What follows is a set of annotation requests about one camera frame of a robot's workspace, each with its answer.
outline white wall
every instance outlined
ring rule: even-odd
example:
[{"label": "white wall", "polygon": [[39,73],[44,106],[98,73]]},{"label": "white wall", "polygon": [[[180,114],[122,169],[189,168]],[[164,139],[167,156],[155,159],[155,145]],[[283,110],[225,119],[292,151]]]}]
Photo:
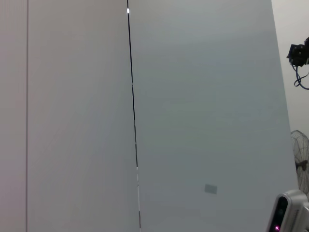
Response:
[{"label": "white wall", "polygon": [[0,0],[0,231],[26,229],[27,1]]},{"label": "white wall", "polygon": [[29,232],[139,231],[125,0],[29,0]]},{"label": "white wall", "polygon": [[[309,136],[309,91],[294,87],[295,71],[286,58],[291,44],[304,44],[309,37],[309,1],[272,0],[272,4],[291,131],[300,130]],[[300,68],[301,76],[308,72],[308,66]],[[309,78],[303,79],[302,83],[309,87]]]},{"label": "white wall", "polygon": [[271,1],[129,3],[142,231],[265,231],[297,188]]}]

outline electric fan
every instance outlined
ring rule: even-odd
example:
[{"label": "electric fan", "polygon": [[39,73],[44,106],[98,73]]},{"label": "electric fan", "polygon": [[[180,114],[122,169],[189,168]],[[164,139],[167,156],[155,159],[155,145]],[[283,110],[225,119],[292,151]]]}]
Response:
[{"label": "electric fan", "polygon": [[298,186],[306,195],[309,193],[309,140],[302,132],[291,132]]}]

